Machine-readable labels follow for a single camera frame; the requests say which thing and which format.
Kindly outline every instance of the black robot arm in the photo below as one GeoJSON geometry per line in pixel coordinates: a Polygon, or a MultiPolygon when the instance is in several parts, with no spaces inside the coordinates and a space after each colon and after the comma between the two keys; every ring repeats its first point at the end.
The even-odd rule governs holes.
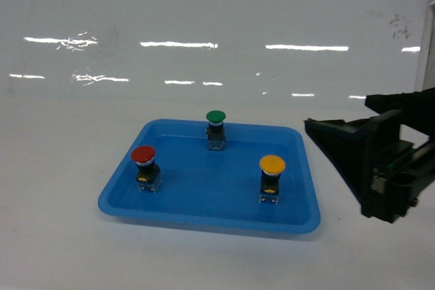
{"type": "Polygon", "coordinates": [[[305,120],[305,130],[344,178],[367,217],[393,223],[417,205],[435,180],[435,88],[369,95],[368,119],[305,120]],[[428,135],[420,147],[400,139],[400,126],[428,135]]]}

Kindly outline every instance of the green button cap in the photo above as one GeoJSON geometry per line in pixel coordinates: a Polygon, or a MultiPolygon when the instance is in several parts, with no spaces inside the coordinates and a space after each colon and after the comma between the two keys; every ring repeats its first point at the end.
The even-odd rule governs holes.
{"type": "Polygon", "coordinates": [[[205,117],[212,124],[219,124],[220,122],[224,121],[226,114],[220,110],[213,110],[210,111],[205,117]]]}

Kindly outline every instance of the yellow button cap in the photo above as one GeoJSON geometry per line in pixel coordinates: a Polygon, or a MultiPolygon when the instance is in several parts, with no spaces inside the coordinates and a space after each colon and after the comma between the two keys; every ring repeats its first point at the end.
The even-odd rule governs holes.
{"type": "Polygon", "coordinates": [[[268,175],[278,175],[285,169],[285,162],[279,156],[264,156],[260,168],[268,175]]]}

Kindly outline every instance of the blue plastic tray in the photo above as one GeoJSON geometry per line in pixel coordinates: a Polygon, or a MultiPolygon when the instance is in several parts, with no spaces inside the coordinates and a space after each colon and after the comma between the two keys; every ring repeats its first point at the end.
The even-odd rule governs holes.
{"type": "Polygon", "coordinates": [[[225,123],[226,149],[209,151],[207,122],[154,120],[145,125],[99,197],[108,215],[146,225],[285,237],[312,232],[319,207],[301,135],[291,128],[225,123]],[[156,149],[162,171],[158,192],[140,192],[131,151],[156,149]],[[286,163],[279,204],[259,203],[260,159],[286,163]]]}

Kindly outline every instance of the red button cap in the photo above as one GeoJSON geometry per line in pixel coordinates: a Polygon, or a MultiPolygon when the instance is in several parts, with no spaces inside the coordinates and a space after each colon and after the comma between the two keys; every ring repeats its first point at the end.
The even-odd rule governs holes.
{"type": "Polygon", "coordinates": [[[131,159],[136,163],[148,163],[154,159],[156,150],[149,145],[139,146],[131,152],[131,159]]]}

